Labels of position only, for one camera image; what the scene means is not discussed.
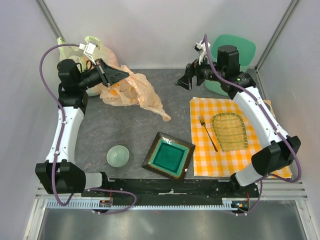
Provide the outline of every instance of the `fork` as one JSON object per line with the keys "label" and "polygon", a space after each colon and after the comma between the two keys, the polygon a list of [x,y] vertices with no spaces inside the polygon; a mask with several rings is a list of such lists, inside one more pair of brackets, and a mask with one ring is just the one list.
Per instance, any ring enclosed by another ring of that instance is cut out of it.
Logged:
{"label": "fork", "polygon": [[213,147],[214,147],[214,150],[215,150],[216,152],[218,152],[218,149],[217,149],[214,141],[212,141],[211,136],[210,136],[210,134],[209,134],[209,132],[208,132],[208,130],[207,130],[207,128],[206,128],[206,123],[205,123],[204,117],[203,117],[202,115],[200,115],[200,116],[199,116],[199,120],[200,120],[201,126],[204,127],[204,129],[206,130],[206,133],[208,134],[208,136],[209,136],[209,138],[210,138],[210,140],[211,140],[211,142],[212,142],[212,145],[213,145]]}

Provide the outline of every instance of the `crumpled plastic bag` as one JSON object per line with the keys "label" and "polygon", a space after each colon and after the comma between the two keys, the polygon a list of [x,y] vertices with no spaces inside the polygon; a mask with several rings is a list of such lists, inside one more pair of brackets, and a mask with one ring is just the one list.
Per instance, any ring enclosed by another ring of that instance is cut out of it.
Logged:
{"label": "crumpled plastic bag", "polygon": [[[100,98],[105,104],[113,106],[131,106],[140,105],[141,108],[152,111],[162,116],[164,121],[170,121],[171,117],[163,109],[160,97],[156,94],[154,87],[147,80],[146,76],[141,73],[133,73],[127,66],[119,63],[116,55],[109,48],[94,36],[87,36],[85,41],[93,42],[98,47],[94,50],[94,59],[103,59],[104,62],[113,68],[129,73],[129,77],[120,82],[106,87],[102,83],[87,90],[89,96],[100,94]],[[58,38],[58,44],[66,43],[63,38]],[[81,63],[82,70],[86,70],[88,58],[79,51],[77,47],[60,47],[60,61],[72,59],[76,63]]]}

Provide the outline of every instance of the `pale green bowl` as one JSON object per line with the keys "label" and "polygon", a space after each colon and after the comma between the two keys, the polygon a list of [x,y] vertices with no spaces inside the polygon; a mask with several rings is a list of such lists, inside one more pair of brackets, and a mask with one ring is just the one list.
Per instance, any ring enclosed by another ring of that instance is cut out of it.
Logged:
{"label": "pale green bowl", "polygon": [[128,162],[129,157],[129,150],[125,146],[116,145],[107,152],[106,161],[111,167],[120,168]]}

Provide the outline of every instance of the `square ceramic plate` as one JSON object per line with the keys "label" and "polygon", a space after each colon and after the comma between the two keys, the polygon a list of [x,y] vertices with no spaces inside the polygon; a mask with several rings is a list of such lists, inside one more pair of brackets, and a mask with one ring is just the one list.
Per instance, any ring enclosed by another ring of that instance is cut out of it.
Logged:
{"label": "square ceramic plate", "polygon": [[183,183],[195,147],[192,143],[158,132],[142,167]]}

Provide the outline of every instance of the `orange checkered cloth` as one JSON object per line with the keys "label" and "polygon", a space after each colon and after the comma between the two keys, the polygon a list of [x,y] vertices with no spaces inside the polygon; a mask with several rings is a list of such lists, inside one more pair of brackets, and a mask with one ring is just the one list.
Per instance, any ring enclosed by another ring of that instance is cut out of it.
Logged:
{"label": "orange checkered cloth", "polygon": [[[221,113],[236,113],[244,123],[248,148],[243,150],[222,151],[212,127],[212,117]],[[215,151],[208,134],[199,121],[202,115],[205,126],[218,148]],[[190,101],[191,137],[195,145],[193,168],[195,176],[229,177],[251,163],[251,157],[260,151],[258,136],[238,105],[229,99],[197,98]],[[289,167],[275,171],[283,178],[290,178]]]}

